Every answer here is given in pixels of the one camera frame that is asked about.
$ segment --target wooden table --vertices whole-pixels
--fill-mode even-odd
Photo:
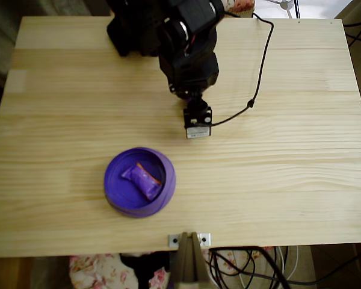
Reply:
[[[184,231],[213,246],[361,242],[361,100],[340,20],[273,20],[254,109],[195,140],[158,59],[120,58],[110,20],[22,21],[0,108],[0,257],[164,250]],[[213,121],[252,97],[268,31],[218,26]],[[108,163],[137,146],[177,174],[145,219],[103,195]]]

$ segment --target black wire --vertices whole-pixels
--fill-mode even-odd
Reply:
[[[224,249],[222,248],[217,248],[218,250],[249,250],[249,247],[225,247]],[[263,278],[263,279],[268,279],[268,280],[274,280],[274,281],[278,281],[278,278],[273,278],[267,275],[262,275],[262,274],[257,274],[257,273],[250,273],[250,272],[245,272],[242,271],[241,269],[237,268],[237,266],[233,265],[229,260],[227,260],[224,256],[221,256],[220,254],[217,254],[221,259],[225,260],[225,262],[227,262],[228,264],[230,264],[235,270],[240,271],[242,274],[244,275],[248,275],[248,276],[254,276],[254,277],[258,277],[258,278]],[[327,278],[331,277],[331,275],[335,274],[336,272],[338,272],[340,269],[346,267],[347,265],[349,265],[350,263],[354,262],[355,260],[361,258],[361,253],[357,254],[356,256],[354,256],[353,258],[349,259],[348,261],[342,263],[341,265],[339,265],[337,268],[335,268],[333,271],[327,273],[326,275],[324,275],[323,277],[315,280],[315,281],[311,281],[311,282],[300,282],[300,281],[293,281],[293,280],[288,280],[286,281],[289,284],[293,284],[293,285],[301,285],[301,286],[311,286],[311,285],[316,285],[319,284],[323,281],[325,281]]]
[[[250,259],[252,258],[251,257],[251,255],[249,254],[249,252],[248,251],[245,251],[246,253],[247,253],[247,255],[248,255],[248,259],[247,259],[247,262],[246,262],[246,264],[245,264],[245,266],[242,268],[242,270],[245,270],[246,268],[247,268],[247,266],[248,266],[248,264],[250,263]],[[214,268],[215,269],[215,267],[212,265],[212,259],[211,259],[211,262],[207,262],[207,261],[205,261],[207,264],[209,264],[209,267],[210,267],[210,273],[212,274],[212,269]],[[228,273],[226,273],[226,272],[221,272],[223,275],[226,275],[226,276],[238,276],[239,274],[241,274],[241,272],[236,272],[236,273],[234,273],[234,274],[228,274]]]
[[[285,264],[285,267],[286,267],[286,262],[288,261],[288,253],[289,253],[289,247],[287,246],[286,250],[285,250],[285,256],[283,257],[283,263]],[[279,287],[279,282],[277,281],[277,283],[275,284],[273,289],[277,289],[278,287]]]
[[[350,35],[350,34],[348,34],[348,33],[345,33],[345,35],[348,36],[348,37],[350,37],[350,38],[353,38],[353,39],[356,39],[356,40],[358,40],[358,41],[361,41],[361,38],[359,38],[359,37]]]
[[[236,14],[233,14],[233,13],[231,13],[231,12],[225,12],[225,13],[226,13],[227,15],[240,18],[240,16],[238,16],[238,15],[236,15]],[[198,126],[210,126],[210,127],[212,127],[212,126],[221,125],[221,124],[223,124],[223,123],[226,123],[226,122],[228,122],[228,121],[236,118],[237,116],[241,115],[242,113],[244,113],[245,111],[247,111],[249,108],[252,108],[252,107],[254,106],[255,99],[257,98],[257,95],[258,95],[259,86],[260,86],[260,84],[261,84],[262,71],[263,71],[263,69],[264,69],[267,47],[269,46],[270,38],[271,38],[271,35],[272,35],[272,33],[273,33],[274,24],[273,24],[272,22],[270,22],[270,21],[267,21],[267,20],[262,19],[262,18],[259,17],[256,13],[253,13],[253,15],[254,15],[255,17],[257,17],[260,21],[265,22],[265,23],[271,25],[270,32],[269,32],[269,35],[268,35],[268,37],[267,37],[266,44],[265,44],[264,54],[263,54],[263,56],[262,56],[261,66],[260,66],[260,68],[259,68],[258,82],[257,82],[257,87],[256,87],[256,90],[255,90],[254,96],[253,96],[253,98],[252,98],[251,100],[249,100],[249,101],[247,102],[247,105],[246,105],[246,107],[245,107],[243,110],[237,112],[237,113],[234,114],[233,116],[230,116],[230,117],[228,117],[227,119],[222,120],[221,122],[212,123],[212,124],[210,124],[210,125],[205,125],[205,124],[202,124],[202,123],[198,123]]]
[[[215,283],[218,285],[218,287],[220,289],[222,289],[221,284],[217,281],[217,279],[214,277],[214,274],[212,273],[212,254],[210,255],[210,262],[209,262],[209,267],[210,267],[210,274],[211,274],[211,278],[215,281]]]
[[[361,22],[358,23],[352,23],[352,24],[344,24],[344,27],[354,27],[354,26],[360,26]]]
[[[277,264],[277,248],[274,247],[274,262]],[[274,280],[271,280],[269,289],[272,289]]]
[[[297,6],[297,0],[294,0],[294,8],[295,8],[295,16],[298,18],[298,6]]]
[[[361,31],[357,34],[356,37],[360,37],[361,35]],[[353,41],[348,45],[349,48],[351,48],[351,46],[353,45],[354,42],[356,42],[357,39],[353,39]]]
[[[294,0],[295,16],[297,19],[301,18],[300,8],[298,6],[298,0]]]
[[[244,274],[244,275],[249,275],[249,276],[254,276],[254,277],[262,276],[262,278],[269,279],[269,280],[277,280],[277,281],[281,282],[281,285],[282,285],[282,287],[284,289],[290,289],[290,286],[289,286],[288,282],[286,281],[286,278],[282,274],[281,270],[278,268],[277,264],[274,262],[272,257],[270,257],[270,255],[268,254],[268,252],[266,252],[266,250],[264,248],[258,247],[258,246],[246,246],[246,247],[237,247],[237,248],[219,247],[219,248],[210,249],[210,251],[217,251],[217,250],[253,250],[253,251],[259,251],[265,257],[265,259],[268,261],[269,265],[273,268],[273,270],[276,272],[277,279],[266,276],[266,275],[257,274],[257,273],[250,273],[250,272],[245,272],[245,271],[241,271],[241,273]],[[215,252],[215,254],[217,254],[217,256],[219,256],[221,259],[225,260],[225,262],[230,264],[235,270],[240,270],[239,268],[237,268],[237,266],[235,266],[227,258],[222,256],[218,252]]]
[[[253,259],[252,254],[253,254],[253,251],[251,251],[250,259],[251,259],[251,261],[252,261],[252,263],[253,263],[253,274],[254,274],[254,273],[255,273],[255,262],[254,262],[254,259]],[[250,277],[250,280],[248,281],[247,286],[245,287],[245,289],[248,289],[248,288],[249,288],[249,286],[250,286],[253,278],[254,278],[254,276],[252,275],[252,276]]]
[[[225,281],[223,280],[221,270],[219,269],[217,255],[214,255],[214,265],[215,265],[215,272],[218,272],[220,281],[222,281],[222,283],[226,287],[226,289],[229,289],[229,287],[226,285]]]
[[[242,269],[242,270],[245,270],[245,269],[247,268],[247,266],[248,266],[249,262],[251,261],[251,262],[253,263],[253,272],[252,272],[252,273],[255,273],[256,266],[255,266],[255,261],[254,261],[254,258],[252,257],[252,253],[253,253],[253,251],[250,251],[250,253],[249,253],[248,251],[246,251],[246,253],[247,253],[247,255],[248,255],[248,259],[247,259],[246,264],[245,264],[245,266],[243,267],[243,269]],[[228,274],[228,273],[226,273],[226,272],[221,271],[221,270],[219,269],[219,267],[217,267],[216,265],[214,265],[214,266],[213,266],[213,265],[212,265],[212,258],[213,258],[213,256],[214,256],[214,258],[216,258],[218,255],[217,255],[217,253],[216,253],[216,252],[211,251],[211,259],[210,259],[210,262],[209,262],[209,266],[210,266],[210,273],[211,273],[211,275],[212,275],[212,277],[213,277],[214,281],[218,284],[219,288],[222,288],[222,287],[221,287],[220,282],[217,282],[217,280],[214,278],[214,275],[212,274],[212,269],[213,269],[213,268],[214,268],[214,270],[215,270],[216,274],[220,275],[221,279],[223,279],[222,275],[226,275],[226,276],[238,276],[239,274],[241,274],[240,272],[235,273],[235,274]],[[248,283],[247,283],[247,285],[246,285],[245,289],[248,289],[248,288],[249,288],[249,286],[250,286],[250,284],[251,284],[251,282],[252,282],[253,278],[254,278],[254,276],[251,276],[251,277],[250,277],[250,279],[249,279],[249,281],[248,281]]]

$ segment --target purple dish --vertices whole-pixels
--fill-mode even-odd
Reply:
[[[153,201],[121,174],[132,165],[140,163],[162,188]],[[175,170],[170,160],[162,153],[148,148],[134,148],[122,152],[108,165],[104,176],[104,190],[108,202],[121,213],[130,217],[147,217],[163,209],[175,191]]]

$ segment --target candy wrapper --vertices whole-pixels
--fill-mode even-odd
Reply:
[[[148,200],[154,200],[162,187],[162,183],[150,175],[140,163],[129,167],[122,173],[122,178],[133,182]]]

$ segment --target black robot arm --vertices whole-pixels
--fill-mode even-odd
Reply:
[[[187,100],[188,138],[211,134],[212,110],[202,93],[218,78],[214,54],[221,0],[108,0],[115,18],[107,33],[121,56],[159,56],[170,91]]]

